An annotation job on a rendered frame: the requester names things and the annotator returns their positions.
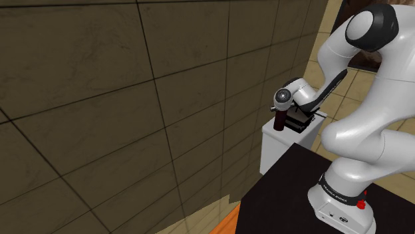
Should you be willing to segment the black flat box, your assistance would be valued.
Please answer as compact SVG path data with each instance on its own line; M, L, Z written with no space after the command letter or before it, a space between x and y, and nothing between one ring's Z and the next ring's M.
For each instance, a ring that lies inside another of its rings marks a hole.
M290 128L291 130L293 130L294 132L297 133L302 133L306 128L308 128L308 126L310 125L310 123L315 119L314 116L310 117L306 122L301 122L299 120L296 120L290 116L287 116L286 120L285 120L285 126Z

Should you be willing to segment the dark red cylinder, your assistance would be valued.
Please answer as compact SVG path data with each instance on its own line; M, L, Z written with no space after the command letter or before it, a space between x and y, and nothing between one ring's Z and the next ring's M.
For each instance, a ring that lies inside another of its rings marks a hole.
M283 131L284 126L285 126L285 121L287 118L287 111L280 111L280 110L276 110L275 111L275 118L274 118L274 123L273 123L273 129L276 131Z

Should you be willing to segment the black robot stand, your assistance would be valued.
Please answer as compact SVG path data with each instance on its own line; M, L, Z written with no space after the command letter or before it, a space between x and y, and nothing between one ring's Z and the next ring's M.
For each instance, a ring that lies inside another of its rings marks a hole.
M307 197L331 161L293 144L243 196L235 234L343 234L316 218ZM415 234L415 204L372 184L376 234Z

